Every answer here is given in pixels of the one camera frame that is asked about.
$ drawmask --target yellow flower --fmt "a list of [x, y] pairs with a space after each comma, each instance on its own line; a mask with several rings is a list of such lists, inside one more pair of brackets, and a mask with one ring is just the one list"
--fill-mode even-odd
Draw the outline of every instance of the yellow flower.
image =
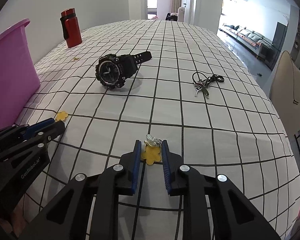
[[66, 111], [62, 111], [57, 113], [56, 121], [64, 121], [68, 117], [68, 113]]
[[146, 160], [148, 165], [152, 165], [154, 162], [161, 161], [160, 152], [160, 147], [146, 145], [145, 151], [141, 153], [141, 158]]

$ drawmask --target silver screw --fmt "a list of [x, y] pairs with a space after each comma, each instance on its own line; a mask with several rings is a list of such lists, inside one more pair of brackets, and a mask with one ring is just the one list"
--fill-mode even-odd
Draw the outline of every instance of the silver screw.
[[227, 176], [223, 175], [223, 174], [220, 174], [220, 175], [218, 175], [218, 180], [220, 180], [222, 182], [225, 182], [227, 180]]
[[187, 166], [187, 165], [181, 165], [181, 166], [180, 166], [180, 170], [181, 170], [181, 171], [189, 171], [189, 170], [190, 170], [190, 167]]
[[79, 174], [77, 174], [76, 176], [75, 176], [75, 180], [76, 181], [82, 181], [82, 180], [84, 180], [86, 178], [86, 176], [84, 175], [84, 174], [82, 174], [82, 173], [79, 173]]
[[113, 169], [115, 171], [122, 171], [123, 170], [123, 166], [121, 164], [116, 164], [115, 166], [113, 166]]

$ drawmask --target chair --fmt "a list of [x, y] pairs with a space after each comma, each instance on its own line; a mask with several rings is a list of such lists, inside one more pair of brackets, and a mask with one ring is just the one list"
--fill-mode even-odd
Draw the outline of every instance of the chair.
[[273, 71], [269, 98], [291, 137], [300, 130], [300, 70], [284, 51]]
[[12, 125], [40, 86], [28, 49], [24, 19], [0, 34], [0, 129]]

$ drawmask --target black watch strap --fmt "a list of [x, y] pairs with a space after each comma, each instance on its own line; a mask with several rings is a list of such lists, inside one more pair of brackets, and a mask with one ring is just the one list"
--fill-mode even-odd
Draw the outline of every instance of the black watch strap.
[[150, 51], [144, 51], [136, 55], [132, 55], [137, 65], [152, 59]]

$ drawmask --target black cord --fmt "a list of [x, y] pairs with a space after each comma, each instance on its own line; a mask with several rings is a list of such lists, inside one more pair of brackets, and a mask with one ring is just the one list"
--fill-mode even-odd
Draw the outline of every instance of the black cord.
[[[204, 79], [204, 80], [200, 79], [199, 81], [195, 81], [194, 80], [194, 75], [196, 75], [196, 74], [204, 75], [204, 77], [206, 79]], [[223, 76], [213, 74], [211, 77], [207, 77], [205, 74], [203, 74], [200, 71], [196, 71], [196, 72], [193, 73], [192, 80], [193, 80], [194, 84], [203, 85], [205, 87], [209, 86], [212, 82], [224, 82], [225, 81]]]

